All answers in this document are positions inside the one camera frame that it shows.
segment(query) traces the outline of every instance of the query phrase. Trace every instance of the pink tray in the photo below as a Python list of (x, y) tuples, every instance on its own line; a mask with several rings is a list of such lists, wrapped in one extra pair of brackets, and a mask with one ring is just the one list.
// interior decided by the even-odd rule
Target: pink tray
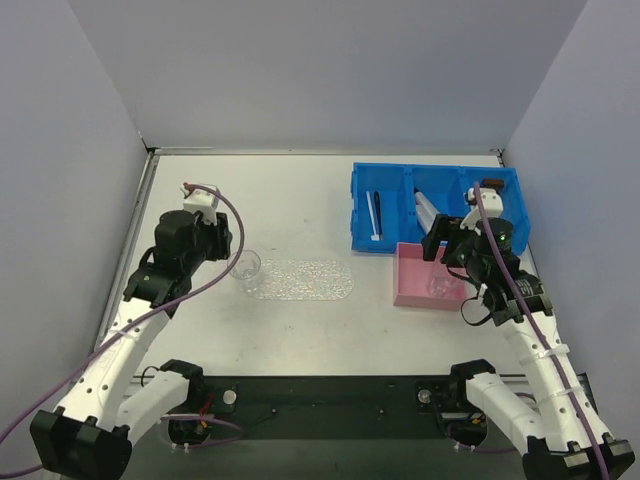
[[(439, 262), (444, 253), (440, 247), (435, 262), (422, 260), (422, 245), (398, 243), (393, 263), (393, 304), (396, 307), (433, 308), (458, 310), (468, 297), (467, 286), (462, 280), (452, 279), (451, 288), (443, 296), (432, 296), (429, 285), (434, 274), (446, 275), (446, 267)], [(461, 269), (454, 272), (464, 275)]]

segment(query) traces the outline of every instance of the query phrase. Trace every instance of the small brown object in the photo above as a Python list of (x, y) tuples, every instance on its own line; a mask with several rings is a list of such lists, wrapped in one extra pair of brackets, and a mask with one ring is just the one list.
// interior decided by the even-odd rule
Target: small brown object
[(499, 178), (485, 178), (480, 184), (482, 188), (492, 188), (496, 192), (500, 192), (504, 188), (504, 180)]

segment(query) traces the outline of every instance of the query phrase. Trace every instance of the transparent plastic mat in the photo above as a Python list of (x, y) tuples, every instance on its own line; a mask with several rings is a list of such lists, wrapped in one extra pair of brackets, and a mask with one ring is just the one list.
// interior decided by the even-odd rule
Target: transparent plastic mat
[(260, 300), (340, 300), (353, 290), (351, 269), (333, 260), (262, 261), (260, 284), (251, 297)]

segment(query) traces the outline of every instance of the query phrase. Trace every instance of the pink container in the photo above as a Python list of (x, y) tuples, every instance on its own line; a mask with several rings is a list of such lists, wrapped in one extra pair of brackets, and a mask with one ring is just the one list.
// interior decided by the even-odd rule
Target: pink container
[[(440, 247), (434, 262), (422, 260), (422, 245), (398, 243), (393, 263), (393, 304), (396, 307), (458, 310), (468, 298), (467, 285), (447, 273), (439, 262), (444, 254)], [(452, 269), (464, 275), (462, 269)], [(434, 285), (444, 282), (446, 288), (435, 292)]]

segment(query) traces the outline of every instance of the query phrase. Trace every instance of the metal screw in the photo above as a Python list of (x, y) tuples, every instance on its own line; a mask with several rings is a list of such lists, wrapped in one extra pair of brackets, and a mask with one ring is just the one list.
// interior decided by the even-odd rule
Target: metal screw
[(431, 392), (426, 389), (422, 389), (418, 392), (418, 401), (420, 403), (429, 403), (431, 402)]
[(222, 394), (222, 401), (226, 405), (233, 405), (234, 403), (236, 403), (237, 398), (238, 398), (238, 395), (233, 390), (227, 390)]

